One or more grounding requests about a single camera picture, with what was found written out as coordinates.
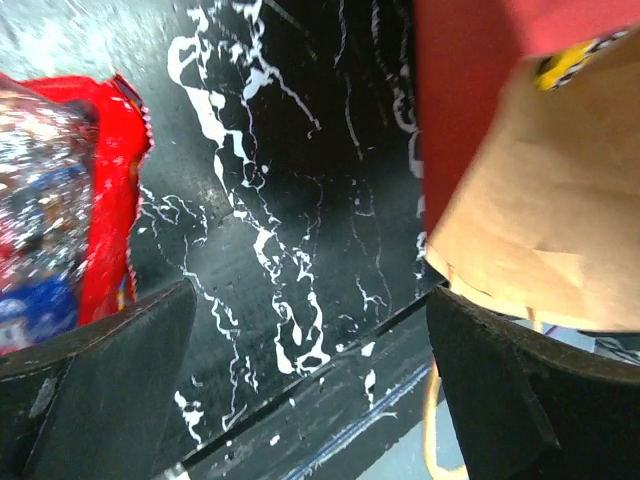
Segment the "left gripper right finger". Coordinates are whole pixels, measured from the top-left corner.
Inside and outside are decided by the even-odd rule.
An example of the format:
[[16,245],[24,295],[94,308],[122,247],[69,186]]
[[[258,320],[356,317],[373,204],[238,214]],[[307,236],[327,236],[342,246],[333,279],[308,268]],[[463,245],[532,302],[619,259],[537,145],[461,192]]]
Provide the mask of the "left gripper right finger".
[[435,368],[425,461],[438,479],[636,479],[639,368],[427,297]]

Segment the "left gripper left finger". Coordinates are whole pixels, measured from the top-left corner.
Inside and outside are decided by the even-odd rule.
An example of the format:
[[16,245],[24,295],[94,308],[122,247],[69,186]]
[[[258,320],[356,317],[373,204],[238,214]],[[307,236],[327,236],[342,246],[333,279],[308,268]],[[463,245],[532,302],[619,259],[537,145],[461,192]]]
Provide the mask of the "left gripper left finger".
[[196,303],[182,280],[3,356],[2,478],[153,478]]

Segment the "red candy bag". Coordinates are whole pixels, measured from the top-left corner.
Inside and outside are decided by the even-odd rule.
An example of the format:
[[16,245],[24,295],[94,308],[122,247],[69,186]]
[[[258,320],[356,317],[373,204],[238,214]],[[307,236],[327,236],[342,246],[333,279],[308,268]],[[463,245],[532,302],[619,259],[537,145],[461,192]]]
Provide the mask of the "red candy bag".
[[148,109],[120,74],[1,79],[1,351],[135,301],[130,235]]

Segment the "red brown paper bag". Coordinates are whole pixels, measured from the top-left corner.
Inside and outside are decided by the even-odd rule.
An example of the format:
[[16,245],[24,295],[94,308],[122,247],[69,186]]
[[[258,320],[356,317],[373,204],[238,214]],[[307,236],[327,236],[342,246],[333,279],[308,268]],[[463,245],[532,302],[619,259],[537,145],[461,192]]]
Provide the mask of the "red brown paper bag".
[[[426,259],[442,288],[544,336],[637,335],[638,3],[414,8]],[[619,30],[566,85],[536,88],[543,58]]]

